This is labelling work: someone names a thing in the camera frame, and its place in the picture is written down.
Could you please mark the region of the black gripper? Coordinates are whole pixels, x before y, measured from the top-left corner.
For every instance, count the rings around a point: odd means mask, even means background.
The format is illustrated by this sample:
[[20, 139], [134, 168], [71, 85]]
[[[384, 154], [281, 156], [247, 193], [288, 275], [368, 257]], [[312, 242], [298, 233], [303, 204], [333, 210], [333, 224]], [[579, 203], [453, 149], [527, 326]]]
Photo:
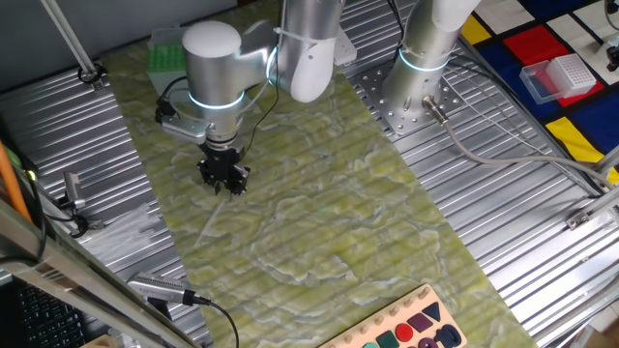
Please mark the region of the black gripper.
[[251, 169], [241, 164], [241, 153], [233, 148], [215, 150], [206, 143], [199, 145], [198, 148], [205, 158], [197, 164], [197, 169], [204, 183], [213, 188], [215, 195], [222, 189], [227, 189], [233, 196], [247, 191]]

